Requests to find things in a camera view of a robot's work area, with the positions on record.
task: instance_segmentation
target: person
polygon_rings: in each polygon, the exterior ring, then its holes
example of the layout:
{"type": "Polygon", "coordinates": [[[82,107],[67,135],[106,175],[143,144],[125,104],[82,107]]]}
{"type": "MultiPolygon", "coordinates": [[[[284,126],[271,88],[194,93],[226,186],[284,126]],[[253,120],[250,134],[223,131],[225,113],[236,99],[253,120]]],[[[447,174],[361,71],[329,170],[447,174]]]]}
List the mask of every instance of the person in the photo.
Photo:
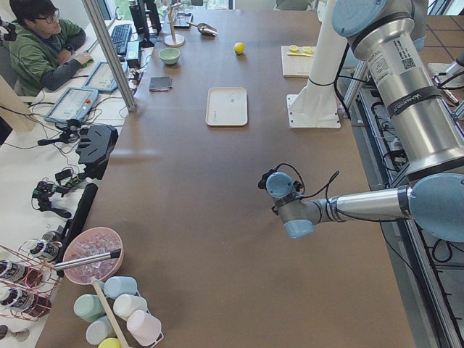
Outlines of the person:
{"type": "Polygon", "coordinates": [[[59,18],[51,0],[9,0],[9,5],[17,18],[10,58],[25,96],[36,96],[43,87],[55,91],[92,59],[86,52],[73,57],[86,33],[59,18]]]}

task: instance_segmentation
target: yellow cup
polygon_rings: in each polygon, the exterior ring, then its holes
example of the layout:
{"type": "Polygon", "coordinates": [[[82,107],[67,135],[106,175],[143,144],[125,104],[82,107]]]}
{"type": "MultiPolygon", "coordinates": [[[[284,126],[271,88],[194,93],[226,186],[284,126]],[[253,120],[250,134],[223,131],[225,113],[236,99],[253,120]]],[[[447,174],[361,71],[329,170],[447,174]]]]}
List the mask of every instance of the yellow cup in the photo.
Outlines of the yellow cup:
{"type": "Polygon", "coordinates": [[[99,348],[123,348],[123,346],[121,346],[119,339],[115,339],[114,337],[112,337],[101,341],[101,343],[99,344],[99,348]]]}

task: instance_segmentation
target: brown tile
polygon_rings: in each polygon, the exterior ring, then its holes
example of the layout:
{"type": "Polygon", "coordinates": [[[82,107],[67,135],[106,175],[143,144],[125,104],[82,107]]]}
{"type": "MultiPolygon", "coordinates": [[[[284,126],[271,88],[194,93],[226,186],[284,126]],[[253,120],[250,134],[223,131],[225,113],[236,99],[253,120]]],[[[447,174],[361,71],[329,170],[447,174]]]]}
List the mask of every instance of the brown tile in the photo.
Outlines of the brown tile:
{"type": "Polygon", "coordinates": [[[435,30],[434,33],[445,47],[464,47],[464,31],[435,30]]]}
{"type": "Polygon", "coordinates": [[[464,30],[464,16],[451,16],[451,18],[464,30]]]}
{"type": "Polygon", "coordinates": [[[455,59],[459,57],[461,53],[463,53],[464,49],[461,47],[449,47],[448,52],[451,54],[455,59]]]}
{"type": "Polygon", "coordinates": [[[428,16],[427,25],[433,30],[454,30],[460,29],[450,16],[428,16]]]}
{"type": "Polygon", "coordinates": [[[419,55],[425,66],[428,63],[452,63],[454,60],[442,47],[424,47],[419,55]]]}
{"type": "Polygon", "coordinates": [[[426,30],[426,42],[424,46],[425,47],[441,47],[442,44],[440,43],[440,41],[438,41],[438,39],[436,38],[436,36],[434,35],[432,31],[426,30]]]}

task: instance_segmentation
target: wooden cutting board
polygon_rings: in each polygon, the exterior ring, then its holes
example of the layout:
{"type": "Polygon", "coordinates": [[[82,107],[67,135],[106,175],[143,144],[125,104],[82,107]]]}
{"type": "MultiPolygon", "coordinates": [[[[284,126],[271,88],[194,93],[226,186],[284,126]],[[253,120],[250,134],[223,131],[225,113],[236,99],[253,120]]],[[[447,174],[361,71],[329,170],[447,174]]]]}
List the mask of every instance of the wooden cutting board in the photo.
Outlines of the wooden cutting board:
{"type": "Polygon", "coordinates": [[[313,57],[288,56],[289,46],[281,46],[282,73],[285,78],[308,78],[313,57]]]}

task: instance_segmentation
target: keyboard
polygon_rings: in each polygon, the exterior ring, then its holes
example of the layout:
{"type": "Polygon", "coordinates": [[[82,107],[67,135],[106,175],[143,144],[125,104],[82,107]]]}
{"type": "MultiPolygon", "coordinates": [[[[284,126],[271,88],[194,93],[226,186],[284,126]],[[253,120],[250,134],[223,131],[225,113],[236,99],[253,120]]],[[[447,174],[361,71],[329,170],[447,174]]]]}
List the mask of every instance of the keyboard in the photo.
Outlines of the keyboard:
{"type": "Polygon", "coordinates": [[[131,34],[132,26],[130,24],[119,24],[115,26],[111,33],[111,41],[113,41],[117,54],[125,56],[131,34]]]}

